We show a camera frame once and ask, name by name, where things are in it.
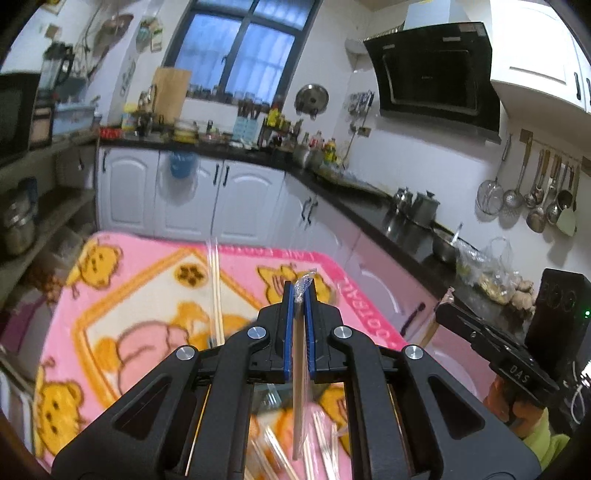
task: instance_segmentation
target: black speaker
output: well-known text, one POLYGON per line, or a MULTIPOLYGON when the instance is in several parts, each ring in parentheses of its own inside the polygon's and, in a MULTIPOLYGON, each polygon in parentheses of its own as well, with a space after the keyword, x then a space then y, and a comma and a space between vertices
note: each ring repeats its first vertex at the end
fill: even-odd
POLYGON ((535 302, 525 346, 548 375, 572 378, 591 360, 591 283, 579 273, 547 268, 535 302))

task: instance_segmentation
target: spatula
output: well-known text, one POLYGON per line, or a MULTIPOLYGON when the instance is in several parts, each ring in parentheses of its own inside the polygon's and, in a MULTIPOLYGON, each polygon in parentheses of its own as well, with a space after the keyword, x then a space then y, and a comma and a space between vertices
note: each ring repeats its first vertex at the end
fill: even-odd
POLYGON ((574 199, 577 197, 577 192, 579 190, 579 178, 581 175, 581 167, 577 167, 577 171, 574 176, 574 186, 573 186, 573 201, 569 208, 563 210, 558 218, 558 223, 556 226, 558 229, 568 236, 574 236, 574 233, 577 228, 577 216, 574 213, 574 199))

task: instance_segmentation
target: microwave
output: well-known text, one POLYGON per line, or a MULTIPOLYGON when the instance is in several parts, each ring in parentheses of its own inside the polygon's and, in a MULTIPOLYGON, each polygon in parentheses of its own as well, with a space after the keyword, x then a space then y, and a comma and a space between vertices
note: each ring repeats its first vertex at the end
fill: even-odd
POLYGON ((39 73, 31 72, 0 74, 0 166, 29 149, 40 77, 39 73))

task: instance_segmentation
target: kitchen window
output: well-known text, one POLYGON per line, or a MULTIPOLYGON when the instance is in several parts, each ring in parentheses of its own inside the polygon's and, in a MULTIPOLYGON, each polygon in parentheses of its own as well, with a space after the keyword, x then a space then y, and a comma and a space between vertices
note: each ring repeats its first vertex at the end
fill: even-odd
POLYGON ((321 1, 195 1, 165 65, 192 72, 195 98, 271 103, 287 92, 321 1))

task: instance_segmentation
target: blender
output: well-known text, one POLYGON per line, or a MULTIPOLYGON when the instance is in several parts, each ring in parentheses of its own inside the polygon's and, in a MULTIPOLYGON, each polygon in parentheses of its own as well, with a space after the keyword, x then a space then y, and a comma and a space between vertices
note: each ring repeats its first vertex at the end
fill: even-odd
POLYGON ((43 54, 41 79, 39 80, 38 102, 47 102, 53 97, 58 85, 70 76, 74 63, 74 47, 63 42, 53 42, 43 54))

